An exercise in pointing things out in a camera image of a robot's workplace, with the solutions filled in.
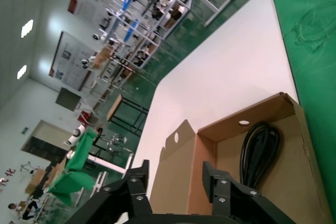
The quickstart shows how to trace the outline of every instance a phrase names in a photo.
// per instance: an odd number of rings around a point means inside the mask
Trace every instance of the ceiling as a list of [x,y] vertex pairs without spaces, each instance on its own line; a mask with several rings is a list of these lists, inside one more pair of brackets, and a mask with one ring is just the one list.
[[[0,0],[0,108],[29,76],[43,0]],[[32,31],[21,38],[21,29],[34,20]],[[27,72],[17,79],[17,72]]]

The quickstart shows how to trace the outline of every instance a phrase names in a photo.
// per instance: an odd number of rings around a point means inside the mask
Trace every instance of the cardboard flap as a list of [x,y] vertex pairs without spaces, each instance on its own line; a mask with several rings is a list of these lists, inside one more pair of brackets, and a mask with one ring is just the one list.
[[311,172],[313,173],[314,183],[316,185],[316,191],[317,191],[317,194],[319,195],[320,206],[324,214],[324,223],[333,223],[330,207],[328,205],[328,200],[327,200],[326,194],[324,193],[325,190],[324,190],[321,173],[320,173],[318,162],[315,156],[314,148],[311,142],[309,129],[306,123],[306,116],[304,114],[304,110],[296,101],[293,100],[292,97],[290,96],[287,96],[287,97],[288,97],[288,100],[293,104],[296,118],[299,123],[303,143],[305,145],[304,146],[305,154],[309,161]]
[[[200,129],[198,133],[214,142],[219,142],[248,131],[258,122],[278,121],[294,113],[295,110],[289,96],[281,92],[212,123]],[[248,125],[240,124],[243,121],[246,121]]]
[[177,149],[194,136],[195,132],[193,128],[190,126],[188,120],[184,120],[182,124],[169,137],[167,137],[165,148],[161,150],[160,160],[172,155]]

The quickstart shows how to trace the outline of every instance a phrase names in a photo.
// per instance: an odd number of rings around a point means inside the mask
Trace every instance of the coiled cable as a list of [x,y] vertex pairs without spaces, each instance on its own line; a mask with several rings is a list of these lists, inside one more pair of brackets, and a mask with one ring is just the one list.
[[265,122],[254,125],[245,136],[240,154],[240,183],[257,189],[261,178],[277,156],[279,131]]

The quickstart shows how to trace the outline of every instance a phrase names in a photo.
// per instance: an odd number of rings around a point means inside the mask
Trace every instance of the white table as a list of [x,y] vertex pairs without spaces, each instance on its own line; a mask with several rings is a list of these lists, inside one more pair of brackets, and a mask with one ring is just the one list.
[[273,0],[250,0],[160,82],[133,162],[150,160],[148,197],[160,151],[183,120],[197,132],[280,91],[298,101],[283,43]]

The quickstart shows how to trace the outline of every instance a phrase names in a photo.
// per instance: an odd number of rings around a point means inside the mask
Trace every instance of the black machine frame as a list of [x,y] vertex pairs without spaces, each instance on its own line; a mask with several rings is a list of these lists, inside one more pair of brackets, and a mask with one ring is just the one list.
[[128,169],[125,177],[104,186],[66,224],[113,224],[127,212],[127,224],[295,224],[260,192],[236,182],[228,172],[203,163],[203,185],[213,215],[153,214],[146,196],[149,161]]

